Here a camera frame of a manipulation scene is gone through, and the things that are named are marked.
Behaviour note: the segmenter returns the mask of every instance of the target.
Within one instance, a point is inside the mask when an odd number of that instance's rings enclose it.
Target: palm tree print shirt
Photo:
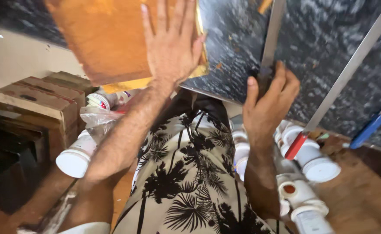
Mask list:
[[[153,127],[114,233],[274,233],[235,180],[234,153],[230,130],[202,111]]]

